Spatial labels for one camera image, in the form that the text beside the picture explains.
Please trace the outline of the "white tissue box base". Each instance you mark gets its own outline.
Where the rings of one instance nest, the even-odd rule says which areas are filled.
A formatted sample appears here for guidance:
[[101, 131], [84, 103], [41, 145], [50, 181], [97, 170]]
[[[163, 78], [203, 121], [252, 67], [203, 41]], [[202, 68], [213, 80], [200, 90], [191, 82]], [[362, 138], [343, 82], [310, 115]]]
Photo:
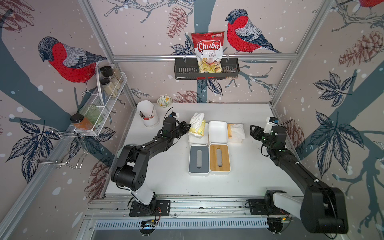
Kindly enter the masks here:
[[229, 142], [228, 126], [226, 122], [209, 122], [209, 141], [211, 144], [227, 144]]
[[209, 124], [206, 123], [204, 135], [201, 138], [198, 138], [194, 135], [189, 136], [190, 145], [207, 145], [209, 141]]

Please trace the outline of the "orange yellow tissue pack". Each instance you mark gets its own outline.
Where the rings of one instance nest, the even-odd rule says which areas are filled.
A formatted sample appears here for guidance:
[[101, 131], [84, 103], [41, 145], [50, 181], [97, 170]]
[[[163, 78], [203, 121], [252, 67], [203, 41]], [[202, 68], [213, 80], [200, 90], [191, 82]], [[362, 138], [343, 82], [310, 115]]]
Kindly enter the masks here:
[[227, 124], [229, 143], [242, 143], [246, 138], [243, 124]]

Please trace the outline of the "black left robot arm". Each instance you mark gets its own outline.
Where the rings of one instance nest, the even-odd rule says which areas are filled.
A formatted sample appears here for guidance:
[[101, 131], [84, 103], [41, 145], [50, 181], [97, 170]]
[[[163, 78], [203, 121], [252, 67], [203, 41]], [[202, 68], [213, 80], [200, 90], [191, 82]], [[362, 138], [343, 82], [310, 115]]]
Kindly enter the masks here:
[[175, 116], [165, 117], [162, 128], [154, 138], [142, 145], [126, 145], [118, 157], [111, 180], [119, 189], [128, 190], [143, 206], [153, 205], [155, 193], [145, 184], [151, 158], [169, 150], [182, 136], [186, 135], [191, 124], [179, 122]]

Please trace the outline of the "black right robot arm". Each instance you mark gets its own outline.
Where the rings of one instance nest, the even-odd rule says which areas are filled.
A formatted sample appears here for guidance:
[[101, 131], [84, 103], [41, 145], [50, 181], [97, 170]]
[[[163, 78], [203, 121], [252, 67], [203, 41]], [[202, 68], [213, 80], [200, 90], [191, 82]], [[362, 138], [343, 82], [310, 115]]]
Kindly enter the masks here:
[[299, 218], [305, 229], [317, 234], [346, 234], [349, 231], [347, 208], [343, 192], [316, 178], [286, 148], [286, 128], [272, 126], [265, 129], [251, 125], [250, 135], [267, 149], [267, 157], [295, 182], [304, 194], [299, 200], [284, 191], [268, 190], [266, 210], [279, 209]]

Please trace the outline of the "floral patterned small bowl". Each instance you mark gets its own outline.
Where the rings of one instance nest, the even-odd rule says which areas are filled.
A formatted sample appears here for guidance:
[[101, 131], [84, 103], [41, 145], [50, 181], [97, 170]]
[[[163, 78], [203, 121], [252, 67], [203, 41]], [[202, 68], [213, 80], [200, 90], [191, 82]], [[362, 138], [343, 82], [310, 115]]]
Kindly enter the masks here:
[[173, 99], [170, 96], [160, 96], [157, 100], [157, 104], [162, 108], [167, 108], [173, 103]]

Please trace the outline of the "white utensil holder cup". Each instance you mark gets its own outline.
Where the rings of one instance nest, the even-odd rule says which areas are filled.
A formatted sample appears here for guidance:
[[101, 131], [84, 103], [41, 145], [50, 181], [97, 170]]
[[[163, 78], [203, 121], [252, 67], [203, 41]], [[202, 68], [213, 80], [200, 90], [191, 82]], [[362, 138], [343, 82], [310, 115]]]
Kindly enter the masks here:
[[151, 118], [151, 113], [152, 113], [153, 107], [155, 108], [155, 105], [153, 103], [151, 103], [150, 101], [147, 101], [147, 100], [141, 101], [137, 105], [137, 111], [138, 111], [139, 116], [140, 116], [140, 112], [142, 112], [148, 118], [148, 120], [143, 120], [140, 117], [142, 119], [144, 125], [148, 128], [154, 128], [159, 124], [159, 117], [157, 115], [156, 109], [154, 111], [154, 117]]

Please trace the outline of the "red Chuba chips bag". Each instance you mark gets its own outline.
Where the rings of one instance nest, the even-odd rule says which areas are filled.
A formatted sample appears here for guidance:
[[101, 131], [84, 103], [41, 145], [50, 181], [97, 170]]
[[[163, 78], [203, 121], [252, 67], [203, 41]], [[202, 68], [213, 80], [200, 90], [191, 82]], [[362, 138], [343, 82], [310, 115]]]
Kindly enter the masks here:
[[199, 73], [222, 73], [224, 33], [192, 33]]

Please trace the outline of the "black lid spice jar front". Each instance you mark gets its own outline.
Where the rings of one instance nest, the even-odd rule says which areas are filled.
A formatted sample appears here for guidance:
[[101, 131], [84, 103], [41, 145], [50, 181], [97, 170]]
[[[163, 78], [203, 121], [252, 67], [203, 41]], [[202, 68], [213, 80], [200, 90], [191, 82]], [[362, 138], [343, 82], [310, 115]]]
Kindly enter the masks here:
[[113, 85], [113, 83], [110, 81], [109, 78], [101, 79], [100, 83], [108, 96], [110, 96], [111, 98], [116, 98], [118, 96], [115, 86]]

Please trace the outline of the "black lid spice jar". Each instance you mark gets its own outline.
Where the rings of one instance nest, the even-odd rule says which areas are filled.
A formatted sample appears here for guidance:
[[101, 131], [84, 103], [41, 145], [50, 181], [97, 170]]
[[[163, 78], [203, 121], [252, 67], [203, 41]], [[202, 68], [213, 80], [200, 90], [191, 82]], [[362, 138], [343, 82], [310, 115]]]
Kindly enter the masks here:
[[113, 83], [110, 81], [109, 78], [101, 79], [100, 83], [108, 96], [110, 96], [111, 98], [116, 98], [118, 96], [115, 86], [113, 85]]
[[104, 66], [100, 68], [101, 74], [105, 77], [108, 78], [111, 83], [116, 87], [117, 90], [121, 88], [121, 84], [119, 80], [115, 77], [114, 71], [111, 66]]

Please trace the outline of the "green glass cup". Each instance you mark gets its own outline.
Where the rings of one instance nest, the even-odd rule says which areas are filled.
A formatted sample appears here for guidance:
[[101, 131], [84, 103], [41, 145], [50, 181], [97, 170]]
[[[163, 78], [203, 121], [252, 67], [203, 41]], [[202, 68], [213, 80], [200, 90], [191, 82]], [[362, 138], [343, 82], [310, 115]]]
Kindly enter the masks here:
[[79, 113], [87, 118], [94, 126], [99, 125], [103, 121], [100, 109], [94, 104], [83, 106], [79, 110]]

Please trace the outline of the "black lid spice jar rear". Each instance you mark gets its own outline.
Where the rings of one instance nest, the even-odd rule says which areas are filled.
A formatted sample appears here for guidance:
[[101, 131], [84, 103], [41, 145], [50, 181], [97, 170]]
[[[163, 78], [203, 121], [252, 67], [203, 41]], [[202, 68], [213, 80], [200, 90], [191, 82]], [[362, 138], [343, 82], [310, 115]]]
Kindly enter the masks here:
[[111, 83], [116, 87], [117, 90], [121, 88], [121, 84], [119, 80], [115, 77], [114, 71], [111, 66], [104, 66], [100, 68], [101, 74], [105, 77], [108, 78]]

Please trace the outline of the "orange sauce jar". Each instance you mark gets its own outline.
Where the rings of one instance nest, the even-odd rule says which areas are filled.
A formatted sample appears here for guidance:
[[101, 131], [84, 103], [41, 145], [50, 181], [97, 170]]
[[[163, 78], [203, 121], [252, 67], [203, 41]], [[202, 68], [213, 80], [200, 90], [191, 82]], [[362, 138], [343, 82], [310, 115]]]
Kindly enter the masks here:
[[74, 127], [80, 130], [91, 130], [94, 127], [92, 122], [80, 113], [72, 115], [70, 117], [70, 121], [72, 122]]

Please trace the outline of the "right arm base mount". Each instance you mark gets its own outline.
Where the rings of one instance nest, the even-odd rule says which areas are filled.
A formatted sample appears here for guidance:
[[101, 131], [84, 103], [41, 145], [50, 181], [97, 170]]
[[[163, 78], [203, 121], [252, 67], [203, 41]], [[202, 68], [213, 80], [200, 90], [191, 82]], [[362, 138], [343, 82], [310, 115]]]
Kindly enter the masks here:
[[275, 206], [273, 195], [284, 193], [280, 190], [267, 190], [263, 199], [248, 199], [244, 205], [250, 210], [252, 216], [267, 216], [267, 230], [272, 234], [281, 234], [291, 224], [293, 215]]

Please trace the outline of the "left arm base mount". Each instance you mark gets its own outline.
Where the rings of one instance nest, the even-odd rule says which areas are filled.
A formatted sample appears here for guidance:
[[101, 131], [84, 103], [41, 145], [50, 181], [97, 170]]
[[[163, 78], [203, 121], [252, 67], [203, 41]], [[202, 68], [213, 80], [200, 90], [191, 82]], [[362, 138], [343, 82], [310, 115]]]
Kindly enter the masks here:
[[131, 198], [127, 207], [130, 210], [130, 217], [154, 217], [149, 220], [141, 220], [139, 226], [142, 236], [149, 237], [155, 231], [155, 228], [160, 225], [161, 217], [168, 217], [170, 215], [171, 201], [157, 200], [156, 196], [154, 196], [149, 205], [144, 205]]

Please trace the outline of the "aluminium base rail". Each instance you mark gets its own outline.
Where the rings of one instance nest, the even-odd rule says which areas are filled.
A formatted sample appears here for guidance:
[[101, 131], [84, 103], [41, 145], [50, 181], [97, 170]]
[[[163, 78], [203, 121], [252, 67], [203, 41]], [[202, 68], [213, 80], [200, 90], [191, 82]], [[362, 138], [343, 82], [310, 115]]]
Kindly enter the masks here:
[[[91, 240], [98, 231], [135, 231], [140, 233], [141, 220], [154, 217], [130, 217], [127, 207], [131, 197], [107, 196], [93, 200], [89, 205], [78, 240]], [[252, 216], [244, 207], [248, 199], [260, 196], [169, 196], [160, 195], [158, 200], [170, 200], [168, 217], [161, 217], [160, 225], [150, 235], [161, 230], [229, 230], [267, 229], [267, 216]]]

